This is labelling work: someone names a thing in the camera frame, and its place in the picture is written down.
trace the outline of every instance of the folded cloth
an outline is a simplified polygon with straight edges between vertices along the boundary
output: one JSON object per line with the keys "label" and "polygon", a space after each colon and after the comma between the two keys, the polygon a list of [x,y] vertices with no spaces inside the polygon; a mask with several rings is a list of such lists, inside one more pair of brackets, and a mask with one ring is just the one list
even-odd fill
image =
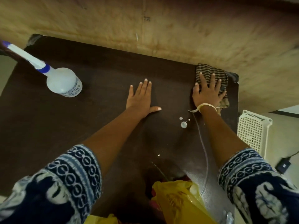
{"label": "folded cloth", "polygon": [[[206,79],[208,86],[210,85],[211,74],[213,74],[213,73],[215,74],[216,83],[218,82],[219,79],[221,79],[221,87],[219,90],[219,94],[222,94],[222,92],[224,92],[226,90],[226,87],[228,85],[228,76],[224,70],[212,67],[207,64],[199,63],[196,66],[196,73],[195,73],[195,81],[199,85],[201,85],[200,77],[199,77],[200,72],[204,75],[204,78]],[[227,107],[229,107],[229,101],[228,101],[227,94],[226,94],[224,96],[224,98],[222,99],[222,101],[220,101],[219,105],[216,107],[218,114],[220,115],[221,109],[227,108]]]}

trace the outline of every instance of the forearm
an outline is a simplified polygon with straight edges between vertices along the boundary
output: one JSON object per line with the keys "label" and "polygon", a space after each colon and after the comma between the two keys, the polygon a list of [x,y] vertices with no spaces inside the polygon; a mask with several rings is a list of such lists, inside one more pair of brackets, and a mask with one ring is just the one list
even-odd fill
{"label": "forearm", "polygon": [[108,172],[126,139],[141,119],[142,117],[138,113],[132,109],[126,109],[112,122],[83,142],[95,153],[101,165],[102,175]]}
{"label": "forearm", "polygon": [[210,106],[200,109],[208,128],[210,143],[218,167],[221,167],[236,152],[248,148]]}

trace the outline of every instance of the white spray bottle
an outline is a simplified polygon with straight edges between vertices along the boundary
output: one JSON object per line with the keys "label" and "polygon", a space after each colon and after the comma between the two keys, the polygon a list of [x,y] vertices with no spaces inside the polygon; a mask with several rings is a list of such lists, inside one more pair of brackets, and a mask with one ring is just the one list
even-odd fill
{"label": "white spray bottle", "polygon": [[30,55],[21,48],[8,41],[2,41],[3,45],[15,52],[19,56],[28,60],[36,70],[47,76],[47,86],[49,90],[65,97],[75,97],[82,90],[82,82],[76,74],[68,68],[61,67],[54,69],[44,61]]}

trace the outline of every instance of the dark brown table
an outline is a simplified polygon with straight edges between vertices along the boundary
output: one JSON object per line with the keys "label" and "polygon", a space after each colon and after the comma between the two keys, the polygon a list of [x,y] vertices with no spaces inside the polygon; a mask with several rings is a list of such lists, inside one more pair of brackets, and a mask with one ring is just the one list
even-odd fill
{"label": "dark brown table", "polygon": [[[46,76],[30,64],[17,64],[0,97],[0,195],[8,196],[17,180],[118,116],[125,109],[129,85],[136,88],[144,78],[153,83],[152,105],[162,111],[146,117],[133,131],[103,180],[103,195],[93,214],[114,213],[124,222],[157,223],[145,194],[151,182],[163,178],[153,164],[167,178],[186,173],[203,185],[206,160],[195,119],[187,111],[194,109],[194,65],[53,37],[42,37],[25,50],[54,68],[72,69],[83,90],[74,98],[60,96],[47,89]],[[222,110],[222,117],[236,132],[238,84],[230,79],[227,91],[230,107]],[[180,127],[179,117],[190,119],[186,129]],[[199,113],[196,118],[210,162],[203,199],[219,221],[223,210],[233,212],[234,207],[217,185],[204,122]]]}

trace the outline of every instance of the bottle label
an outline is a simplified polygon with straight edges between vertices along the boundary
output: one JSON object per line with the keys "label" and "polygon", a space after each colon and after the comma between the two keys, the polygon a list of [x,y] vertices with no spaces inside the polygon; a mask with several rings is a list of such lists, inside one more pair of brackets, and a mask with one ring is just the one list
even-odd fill
{"label": "bottle label", "polygon": [[81,80],[77,77],[75,85],[73,88],[71,88],[68,92],[66,93],[60,93],[60,95],[65,96],[65,97],[75,97],[77,96],[82,90],[82,82]]}

